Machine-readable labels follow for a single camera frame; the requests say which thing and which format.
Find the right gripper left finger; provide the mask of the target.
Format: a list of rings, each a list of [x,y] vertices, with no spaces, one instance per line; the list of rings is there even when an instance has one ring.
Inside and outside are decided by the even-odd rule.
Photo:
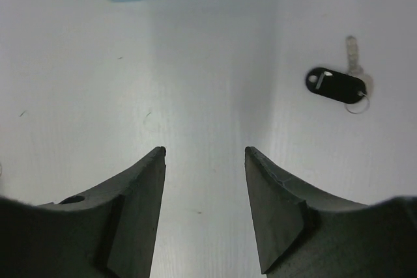
[[[1,198],[2,277],[148,277],[165,148],[60,203]]]

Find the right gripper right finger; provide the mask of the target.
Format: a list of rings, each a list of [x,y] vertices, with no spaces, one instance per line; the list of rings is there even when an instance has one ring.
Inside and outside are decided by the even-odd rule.
[[[261,273],[267,277],[415,277],[416,198],[372,205],[327,193],[245,149]]]

